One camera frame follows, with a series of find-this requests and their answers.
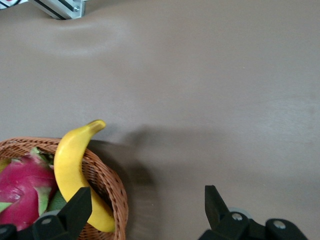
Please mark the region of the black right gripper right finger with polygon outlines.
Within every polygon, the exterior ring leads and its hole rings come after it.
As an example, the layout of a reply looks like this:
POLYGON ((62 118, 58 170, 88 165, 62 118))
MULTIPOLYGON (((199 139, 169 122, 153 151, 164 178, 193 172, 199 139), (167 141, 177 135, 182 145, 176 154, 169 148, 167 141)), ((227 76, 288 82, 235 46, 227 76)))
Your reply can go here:
POLYGON ((200 240, 307 240, 292 222, 270 218, 261 225, 239 211, 228 209, 214 185, 204 189, 205 213, 210 225, 200 240))

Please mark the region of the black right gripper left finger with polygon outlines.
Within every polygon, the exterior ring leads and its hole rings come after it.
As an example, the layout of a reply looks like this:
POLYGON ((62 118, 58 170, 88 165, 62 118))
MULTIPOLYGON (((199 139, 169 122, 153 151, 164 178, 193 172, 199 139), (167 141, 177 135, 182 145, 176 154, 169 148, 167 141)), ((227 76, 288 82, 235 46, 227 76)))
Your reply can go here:
POLYGON ((2 240, 76 240, 92 214, 91 189, 81 187, 61 210, 39 217, 18 231, 13 224, 0 226, 2 240))

